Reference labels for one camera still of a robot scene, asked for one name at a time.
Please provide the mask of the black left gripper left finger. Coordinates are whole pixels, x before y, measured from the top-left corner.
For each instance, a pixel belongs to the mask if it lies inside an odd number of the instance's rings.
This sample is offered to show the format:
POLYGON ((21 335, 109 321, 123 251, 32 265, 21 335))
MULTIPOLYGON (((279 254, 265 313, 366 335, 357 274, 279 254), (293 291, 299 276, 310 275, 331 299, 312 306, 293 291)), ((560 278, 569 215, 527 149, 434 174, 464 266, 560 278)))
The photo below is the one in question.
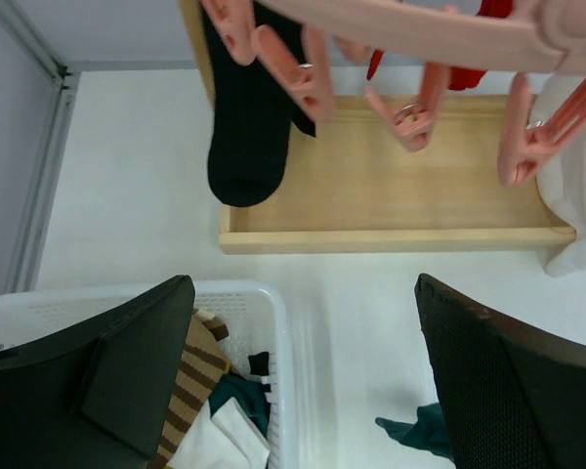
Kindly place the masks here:
POLYGON ((144 468, 155 457, 195 300, 171 277, 43 332, 0 308, 0 468, 144 468))

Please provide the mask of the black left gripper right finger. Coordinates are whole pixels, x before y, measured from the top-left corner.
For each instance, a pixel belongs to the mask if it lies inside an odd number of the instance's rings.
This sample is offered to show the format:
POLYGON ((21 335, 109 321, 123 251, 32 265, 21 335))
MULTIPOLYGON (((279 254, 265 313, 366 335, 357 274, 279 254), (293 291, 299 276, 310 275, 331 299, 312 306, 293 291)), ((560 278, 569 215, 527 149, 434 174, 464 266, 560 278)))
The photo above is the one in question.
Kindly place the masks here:
POLYGON ((422 274, 414 287, 458 468, 586 468, 586 346, 422 274))

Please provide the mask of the dark green sock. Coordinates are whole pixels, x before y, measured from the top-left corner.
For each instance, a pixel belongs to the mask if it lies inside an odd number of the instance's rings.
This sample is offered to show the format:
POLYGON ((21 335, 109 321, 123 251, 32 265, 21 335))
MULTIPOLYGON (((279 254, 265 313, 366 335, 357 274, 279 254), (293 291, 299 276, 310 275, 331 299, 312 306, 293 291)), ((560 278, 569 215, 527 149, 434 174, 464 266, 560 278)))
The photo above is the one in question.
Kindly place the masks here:
POLYGON ((414 423, 376 417, 375 424, 401 445, 453 461, 453 452, 439 403, 419 406, 414 423))

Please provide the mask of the pink round clip hanger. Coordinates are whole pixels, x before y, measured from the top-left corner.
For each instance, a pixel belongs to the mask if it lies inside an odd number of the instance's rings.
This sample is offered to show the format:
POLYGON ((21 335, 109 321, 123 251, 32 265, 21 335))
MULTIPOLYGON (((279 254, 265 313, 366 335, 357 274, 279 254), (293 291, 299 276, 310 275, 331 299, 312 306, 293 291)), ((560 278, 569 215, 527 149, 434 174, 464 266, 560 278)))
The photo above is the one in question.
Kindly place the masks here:
MULTIPOLYGON (((425 8, 399 1, 272 1, 270 8, 298 22, 306 60, 299 63, 268 25, 255 20, 249 1, 207 1, 203 5, 235 62, 259 61, 293 102, 312 120, 335 110, 327 39, 410 56, 424 63, 418 94, 391 110, 368 89, 366 99, 411 151, 431 138, 450 80, 451 56, 468 20, 484 18, 454 7, 425 8)), ((501 183, 532 178, 586 128, 586 1, 517 1, 511 15, 483 27, 487 70, 510 71, 505 123, 497 156, 501 183), (547 120, 532 124, 529 77, 533 73, 577 75, 581 81, 547 120)))

